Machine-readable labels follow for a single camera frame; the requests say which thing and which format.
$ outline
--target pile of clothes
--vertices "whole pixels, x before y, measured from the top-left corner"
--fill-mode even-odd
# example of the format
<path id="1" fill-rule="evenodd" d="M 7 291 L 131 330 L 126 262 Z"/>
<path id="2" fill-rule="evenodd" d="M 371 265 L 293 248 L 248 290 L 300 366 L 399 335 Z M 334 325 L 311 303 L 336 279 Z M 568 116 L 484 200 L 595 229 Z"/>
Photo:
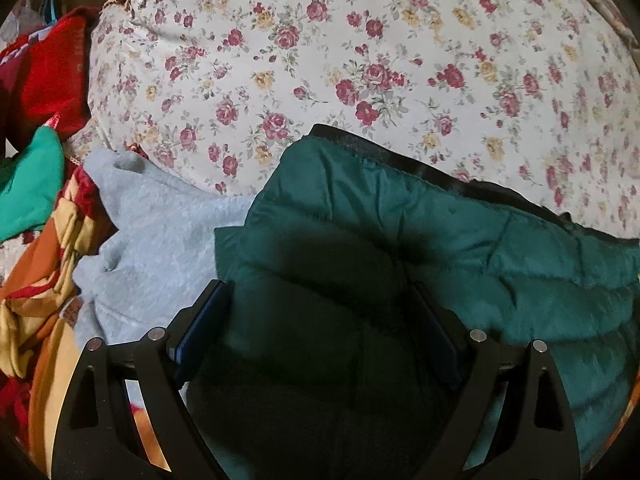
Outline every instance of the pile of clothes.
<path id="1" fill-rule="evenodd" d="M 78 293 L 72 271 L 112 228 L 94 183 L 62 149 L 90 118 L 96 17 L 76 9 L 0 52 L 0 417 L 29 451 L 42 440 L 38 410 L 66 323 L 60 311 Z M 17 150 L 11 158 L 6 141 Z"/>

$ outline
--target pillow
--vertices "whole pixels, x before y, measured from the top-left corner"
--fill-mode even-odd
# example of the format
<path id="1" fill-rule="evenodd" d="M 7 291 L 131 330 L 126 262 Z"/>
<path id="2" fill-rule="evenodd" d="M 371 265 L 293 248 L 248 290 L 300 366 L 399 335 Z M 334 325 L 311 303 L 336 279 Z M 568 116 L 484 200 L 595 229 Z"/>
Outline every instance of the pillow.
<path id="1" fill-rule="evenodd" d="M 610 234 L 640 232 L 640 76 L 585 0 L 129 0 L 92 36 L 94 120 L 201 189 L 262 189 L 314 123 Z"/>

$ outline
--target quilted fabric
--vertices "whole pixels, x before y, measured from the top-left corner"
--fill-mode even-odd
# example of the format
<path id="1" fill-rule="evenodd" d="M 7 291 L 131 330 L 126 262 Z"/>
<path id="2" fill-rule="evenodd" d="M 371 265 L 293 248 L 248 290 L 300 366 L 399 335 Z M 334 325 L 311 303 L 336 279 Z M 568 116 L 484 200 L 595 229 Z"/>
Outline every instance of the quilted fabric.
<path id="1" fill-rule="evenodd" d="M 326 126 L 287 149 L 244 227 L 216 232 L 233 305 L 188 392 L 230 478 L 410 478 L 452 399 L 412 348 L 407 276 L 470 329 L 548 343 L 588 463 L 636 376 L 638 241 L 478 189 Z"/>
<path id="2" fill-rule="evenodd" d="M 260 190 L 315 123 L 640 233 L 640 76 L 585 0 L 131 0 L 92 36 L 93 120 L 201 189 Z"/>

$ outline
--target red fabric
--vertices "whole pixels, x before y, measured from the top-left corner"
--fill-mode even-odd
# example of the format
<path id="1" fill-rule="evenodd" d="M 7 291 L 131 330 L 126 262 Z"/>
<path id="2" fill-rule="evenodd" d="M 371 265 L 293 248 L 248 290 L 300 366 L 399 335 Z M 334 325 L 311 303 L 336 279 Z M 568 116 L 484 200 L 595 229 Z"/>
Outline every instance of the red fabric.
<path id="1" fill-rule="evenodd" d="M 16 58 L 20 69 L 10 89 L 4 122 L 6 138 L 16 150 L 28 146 L 36 129 L 56 113 L 60 140 L 88 121 L 88 40 L 97 13 L 83 7 L 73 10 L 60 18 L 44 40 L 30 44 Z M 25 42 L 25 37 L 18 39 L 3 54 Z"/>
<path id="2" fill-rule="evenodd" d="M 0 372 L 0 418 L 20 443 L 29 447 L 29 400 L 31 386 Z"/>

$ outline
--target green puffer jacket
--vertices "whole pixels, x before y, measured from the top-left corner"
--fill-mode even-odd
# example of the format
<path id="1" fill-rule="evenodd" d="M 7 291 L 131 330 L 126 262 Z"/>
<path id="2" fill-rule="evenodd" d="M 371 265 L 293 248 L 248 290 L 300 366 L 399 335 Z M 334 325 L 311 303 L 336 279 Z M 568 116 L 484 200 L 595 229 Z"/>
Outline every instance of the green puffer jacket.
<path id="1" fill-rule="evenodd" d="M 638 371 L 640 248 L 328 126 L 216 232 L 230 320 L 188 407 L 236 479 L 404 479 L 452 399 L 412 345 L 408 277 L 494 339 L 548 343 L 586 463 Z M 484 459 L 500 394 L 469 457 Z"/>

